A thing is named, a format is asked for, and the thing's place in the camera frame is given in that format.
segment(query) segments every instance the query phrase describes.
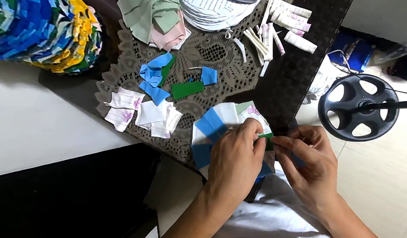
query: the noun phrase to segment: purple flower print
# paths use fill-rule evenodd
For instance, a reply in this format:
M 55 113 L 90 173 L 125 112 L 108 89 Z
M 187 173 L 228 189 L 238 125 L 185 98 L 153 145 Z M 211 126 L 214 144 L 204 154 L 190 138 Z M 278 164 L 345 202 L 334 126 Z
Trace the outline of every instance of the purple flower print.
M 124 115 L 124 121 L 128 122 L 133 117 L 133 113 L 127 113 Z
M 138 98 L 134 103 L 133 103 L 133 106 L 134 106 L 134 109 L 135 110 L 139 110 L 139 105 L 142 103 L 142 99 L 141 98 Z
M 247 113 L 248 113 L 248 114 L 254 113 L 254 114 L 258 115 L 258 116 L 260 115 L 259 111 L 255 108 L 254 105 L 250 105 L 250 106 L 247 108 Z

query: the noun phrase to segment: right hand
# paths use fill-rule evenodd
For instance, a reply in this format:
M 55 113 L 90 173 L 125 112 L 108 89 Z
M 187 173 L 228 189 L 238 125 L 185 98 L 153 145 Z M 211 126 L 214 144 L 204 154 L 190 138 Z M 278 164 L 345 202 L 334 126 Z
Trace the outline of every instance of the right hand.
M 271 138 L 275 155 L 297 196 L 317 216 L 342 200 L 337 193 L 338 161 L 323 127 L 299 125 L 287 136 Z M 291 152 L 306 163 L 296 168 Z

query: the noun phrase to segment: colorful patchwork pile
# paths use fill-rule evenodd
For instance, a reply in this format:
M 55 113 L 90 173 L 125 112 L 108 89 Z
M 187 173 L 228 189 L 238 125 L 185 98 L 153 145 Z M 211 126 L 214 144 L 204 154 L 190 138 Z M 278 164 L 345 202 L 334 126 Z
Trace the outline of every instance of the colorful patchwork pile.
M 82 0 L 0 0 L 0 60 L 79 74 L 98 58 L 101 34 Z

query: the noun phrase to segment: wrist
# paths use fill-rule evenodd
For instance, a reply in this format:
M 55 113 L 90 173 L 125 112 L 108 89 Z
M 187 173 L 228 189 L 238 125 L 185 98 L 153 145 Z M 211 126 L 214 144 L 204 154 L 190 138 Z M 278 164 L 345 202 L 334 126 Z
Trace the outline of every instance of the wrist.
M 209 183 L 206 183 L 202 188 L 201 194 L 205 200 L 206 209 L 212 214 L 230 217 L 241 203 L 241 201 L 237 202 L 235 198 L 228 196 L 228 192 L 214 189 Z
M 345 219 L 348 209 L 346 201 L 337 193 L 329 203 L 317 208 L 316 216 L 330 230 Z

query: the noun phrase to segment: white t-shirt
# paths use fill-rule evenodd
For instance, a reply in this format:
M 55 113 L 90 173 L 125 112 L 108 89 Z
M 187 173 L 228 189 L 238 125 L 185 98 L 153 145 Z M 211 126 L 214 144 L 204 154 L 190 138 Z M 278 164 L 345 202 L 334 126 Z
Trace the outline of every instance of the white t-shirt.
M 214 238 L 327 238 L 328 230 L 297 198 L 282 169 L 266 176 L 253 203 L 242 202 Z

